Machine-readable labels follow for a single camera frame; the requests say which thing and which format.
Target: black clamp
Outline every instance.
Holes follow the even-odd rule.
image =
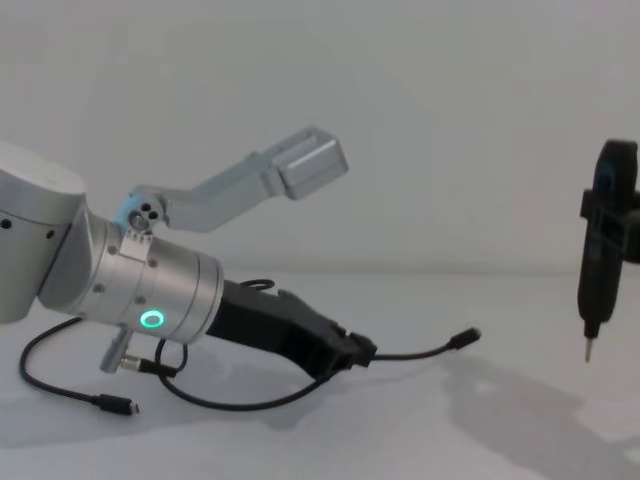
[[[367,337],[347,334],[293,293],[271,295],[229,281],[207,335],[282,355],[314,379],[367,367],[377,350]]]

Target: white table surface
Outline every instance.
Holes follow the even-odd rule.
[[[141,415],[122,418],[21,383],[22,346],[63,318],[36,306],[0,327],[0,478],[640,478],[640,279],[623,282],[586,366],[576,278],[272,277],[381,352],[435,347],[471,325],[484,337],[464,353],[354,369],[295,404],[249,414],[189,405],[153,377],[101,373],[113,333],[101,325],[78,326],[34,355],[43,378],[141,404]],[[150,355],[152,345],[137,339],[134,350]],[[307,382],[278,357],[214,339],[193,347],[182,377],[223,401],[266,400]]]

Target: green led ring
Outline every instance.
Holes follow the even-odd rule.
[[[164,314],[158,310],[148,310],[140,315],[140,325],[144,328],[159,328],[164,325]]]

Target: white wall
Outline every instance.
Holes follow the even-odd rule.
[[[308,123],[352,166],[210,235],[233,267],[573,270],[603,141],[640,139],[638,2],[0,0],[0,138],[112,216]]]

